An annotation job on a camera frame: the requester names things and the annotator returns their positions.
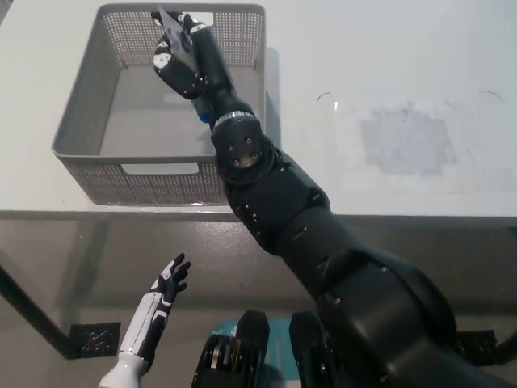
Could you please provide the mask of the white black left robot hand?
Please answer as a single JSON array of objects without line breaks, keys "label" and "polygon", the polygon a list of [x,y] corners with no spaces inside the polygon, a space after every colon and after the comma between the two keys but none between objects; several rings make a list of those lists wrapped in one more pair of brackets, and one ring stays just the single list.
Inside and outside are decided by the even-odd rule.
[{"label": "white black left robot hand", "polygon": [[141,358],[148,367],[165,329],[174,300],[186,289],[191,262],[179,254],[158,275],[142,297],[120,345],[120,351]]}]

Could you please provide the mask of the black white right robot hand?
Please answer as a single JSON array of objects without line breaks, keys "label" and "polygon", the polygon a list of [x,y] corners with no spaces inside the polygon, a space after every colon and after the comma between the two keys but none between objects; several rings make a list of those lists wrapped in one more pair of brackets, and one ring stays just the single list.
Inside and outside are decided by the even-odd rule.
[{"label": "black white right robot hand", "polygon": [[189,100],[199,119],[216,125],[227,116],[251,115],[250,105],[238,97],[225,59],[206,23],[187,12],[159,9],[152,20],[162,27],[152,66],[156,75]]}]

